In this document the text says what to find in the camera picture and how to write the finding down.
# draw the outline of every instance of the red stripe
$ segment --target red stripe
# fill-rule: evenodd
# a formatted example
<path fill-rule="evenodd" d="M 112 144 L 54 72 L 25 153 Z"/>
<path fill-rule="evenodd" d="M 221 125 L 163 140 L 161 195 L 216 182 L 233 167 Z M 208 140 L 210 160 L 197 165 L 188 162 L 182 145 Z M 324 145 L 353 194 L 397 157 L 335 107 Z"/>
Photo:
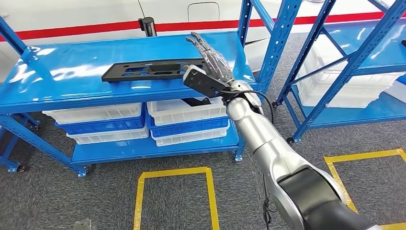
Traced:
<path fill-rule="evenodd" d="M 330 15 L 327 17 L 326 22 L 338 23 L 338 22 L 377 20 L 377 19 L 381 19 L 382 16 L 383 16 L 382 12 Z M 315 20 L 316 20 L 315 16 L 298 17 L 294 21 L 294 24 L 296 24 L 296 25 L 313 24 L 315 22 Z M 264 24 L 262 23 L 261 19 L 252 19 L 249 22 L 249 26 L 250 27 L 260 27 L 260 26 L 264 26 Z M 184 30 L 206 30 L 206 29 L 227 29 L 227 28 L 237 28 L 238 20 L 217 21 L 217 22 L 197 22 L 197 23 L 162 23 L 162 24 L 156 24 L 155 27 L 158 32 L 184 31 Z M 138 21 L 133 21 L 133 22 L 106 23 L 106 24 L 97 24 L 97 25 L 72 26 L 72 27 L 43 29 L 43 30 L 19 31 L 19 32 L 17 32 L 17 35 L 22 40 L 26 40 L 26 39 L 60 37 L 60 36 L 70 36 L 70 35 L 85 35 L 85 34 L 93 34 L 93 33 L 139 29 L 139 28 L 140 28 L 140 26 L 139 26 Z"/>

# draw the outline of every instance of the blue metal shelf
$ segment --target blue metal shelf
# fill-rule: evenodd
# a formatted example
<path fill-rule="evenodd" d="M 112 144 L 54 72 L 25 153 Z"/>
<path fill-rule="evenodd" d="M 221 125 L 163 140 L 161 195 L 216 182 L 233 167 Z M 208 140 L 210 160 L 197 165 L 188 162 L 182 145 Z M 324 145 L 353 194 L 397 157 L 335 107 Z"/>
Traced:
<path fill-rule="evenodd" d="M 237 150 L 238 133 L 231 122 L 227 136 L 200 140 L 177 145 L 158 147 L 151 138 L 76 145 L 72 164 L 95 164 L 112 161 L 126 161 L 141 158 L 179 156 L 195 153 L 209 153 Z"/>
<path fill-rule="evenodd" d="M 342 48 L 345 54 L 349 55 L 360 48 L 377 23 L 377 21 L 369 21 L 329 24 L 325 25 L 324 28 L 330 35 L 328 37 L 332 38 L 334 43 Z M 396 22 L 383 40 L 363 61 L 354 76 L 364 75 L 364 72 L 367 70 L 369 71 L 366 74 L 406 70 L 406 49 L 401 44 L 401 41 L 406 37 L 405 24 L 406 19 L 401 19 Z"/>
<path fill-rule="evenodd" d="M 203 34 L 202 37 L 223 54 L 235 79 L 245 80 L 253 89 L 266 92 L 301 2 L 282 0 L 277 20 L 274 21 L 259 0 L 244 0 L 237 32 Z M 255 7 L 271 33 L 257 78 L 253 77 L 244 54 L 252 7 Z M 1 18 L 0 35 L 21 55 L 0 87 L 0 125 L 69 167 L 79 177 L 86 175 L 83 164 L 95 162 L 224 150 L 236 150 L 235 159 L 242 160 L 245 142 L 238 138 L 234 126 L 224 138 L 165 147 L 156 147 L 151 138 L 80 145 L 76 146 L 71 159 L 6 115 L 202 96 L 184 86 L 182 79 L 101 81 L 101 75 L 113 63 L 200 58 L 196 48 L 185 40 L 186 35 L 26 47 Z"/>
<path fill-rule="evenodd" d="M 336 0 L 324 2 L 276 100 L 276 105 L 286 102 L 297 127 L 297 131 L 292 136 L 293 141 L 300 141 L 304 132 L 311 128 L 406 119 L 405 104 L 386 93 L 381 93 L 379 99 L 371 102 L 365 109 L 327 107 L 352 76 L 406 71 L 406 49 L 401 45 L 402 39 L 406 36 L 406 31 L 403 29 L 406 22 L 399 20 L 406 11 L 404 0 L 396 0 L 391 7 L 381 0 L 370 0 L 372 4 L 385 12 L 383 18 L 378 22 L 324 26 L 335 2 Z M 300 67 L 320 34 L 325 34 L 330 39 L 343 58 L 296 79 Z M 302 106 L 294 84 L 343 61 L 348 61 L 348 64 L 317 105 L 315 107 Z M 290 92 L 293 93 L 294 99 L 298 102 L 304 115 L 303 122 L 299 121 L 288 100 L 287 95 Z"/>
<path fill-rule="evenodd" d="M 296 86 L 292 91 L 298 98 L 299 106 L 305 116 L 309 116 L 314 107 L 302 106 Z M 325 108 L 310 125 L 310 128 L 336 127 L 362 123 L 393 121 L 406 119 L 406 106 L 402 101 L 381 93 L 378 99 L 371 102 L 365 109 L 357 108 Z"/>

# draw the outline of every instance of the blue plastic bin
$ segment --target blue plastic bin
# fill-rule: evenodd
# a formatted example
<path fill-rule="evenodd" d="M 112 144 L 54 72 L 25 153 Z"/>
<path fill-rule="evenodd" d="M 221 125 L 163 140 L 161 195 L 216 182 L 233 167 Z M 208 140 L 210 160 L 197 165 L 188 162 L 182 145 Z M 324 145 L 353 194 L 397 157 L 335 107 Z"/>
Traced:
<path fill-rule="evenodd" d="M 228 120 L 228 116 L 223 116 L 200 121 L 190 121 L 172 125 L 156 126 L 154 118 L 147 114 L 145 117 L 145 124 L 147 125 L 148 129 L 151 130 L 152 136 L 155 138 L 159 138 L 214 128 L 224 128 L 228 126 Z"/>
<path fill-rule="evenodd" d="M 118 131 L 128 129 L 143 128 L 145 123 L 145 103 L 142 104 L 141 115 L 112 120 L 90 121 L 82 123 L 72 123 L 60 125 L 55 122 L 55 126 L 64 129 L 68 134 L 97 133 L 107 131 Z"/>

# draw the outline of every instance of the white plastic bin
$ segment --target white plastic bin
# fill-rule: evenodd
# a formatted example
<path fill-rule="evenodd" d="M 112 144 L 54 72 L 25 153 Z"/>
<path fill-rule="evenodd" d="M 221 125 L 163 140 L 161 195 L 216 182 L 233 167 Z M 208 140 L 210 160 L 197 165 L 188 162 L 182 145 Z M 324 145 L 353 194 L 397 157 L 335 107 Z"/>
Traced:
<path fill-rule="evenodd" d="M 298 78 L 304 76 L 301 68 Z M 316 106 L 330 85 L 314 85 L 311 79 L 304 79 L 296 84 L 299 98 L 303 106 Z M 344 85 L 343 88 L 328 104 L 329 107 L 340 108 L 365 108 L 368 104 L 379 98 L 379 94 L 387 87 L 383 86 L 352 86 Z"/>
<path fill-rule="evenodd" d="M 51 116 L 60 125 L 88 121 L 101 121 L 140 116 L 141 103 L 96 106 L 78 109 L 61 109 L 43 111 L 42 113 Z"/>
<path fill-rule="evenodd" d="M 131 129 L 131 130 L 120 130 L 111 132 L 99 132 L 99 133 L 85 133 L 85 134 L 75 134 L 69 135 L 67 137 L 72 138 L 79 145 L 83 144 L 93 144 L 101 142 L 110 141 L 120 141 L 120 140 L 131 140 L 131 139 L 141 139 L 147 138 L 149 135 L 148 128 Z"/>
<path fill-rule="evenodd" d="M 148 102 L 147 107 L 156 126 L 227 116 L 221 97 L 210 98 L 210 102 L 211 104 L 190 106 L 181 99 L 175 99 Z"/>
<path fill-rule="evenodd" d="M 313 44 L 309 54 L 304 61 L 304 68 L 306 73 L 313 72 L 323 66 L 326 66 L 343 56 L 333 45 L 333 43 L 325 36 L 321 34 L 318 39 Z M 337 77 L 340 75 L 342 70 L 347 65 L 347 61 L 343 61 L 335 66 L 328 68 L 318 74 L 313 75 L 310 79 L 315 85 L 331 85 Z M 392 83 L 400 76 L 404 75 L 406 72 L 393 72 L 393 73 L 383 73 L 383 74 L 373 74 L 373 75 L 361 75 L 354 76 L 347 83 L 347 85 L 358 85 L 358 86 L 387 86 L 390 87 Z"/>
<path fill-rule="evenodd" d="M 406 85 L 399 81 L 395 81 L 389 89 L 385 90 L 385 93 L 406 103 Z"/>
<path fill-rule="evenodd" d="M 182 133 L 182 134 L 159 137 L 159 138 L 155 138 L 154 133 L 151 132 L 151 137 L 157 142 L 157 146 L 175 145 L 175 144 L 181 144 L 181 143 L 198 141 L 198 140 L 225 137 L 227 135 L 227 129 L 229 127 L 230 127 L 230 122 L 228 122 L 228 126 L 224 127 L 224 128 L 215 128 L 215 129 L 202 130 L 202 131 L 191 132 L 191 133 Z"/>

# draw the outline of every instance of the black plastic tray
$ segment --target black plastic tray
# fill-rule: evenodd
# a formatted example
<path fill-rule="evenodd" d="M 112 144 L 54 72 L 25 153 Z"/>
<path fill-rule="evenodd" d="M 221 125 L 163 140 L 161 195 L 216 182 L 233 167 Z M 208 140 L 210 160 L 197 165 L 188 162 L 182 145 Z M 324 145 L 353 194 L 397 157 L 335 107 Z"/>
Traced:
<path fill-rule="evenodd" d="M 136 81 L 182 78 L 184 65 L 196 65 L 207 71 L 203 58 L 115 63 L 101 77 L 102 81 Z"/>

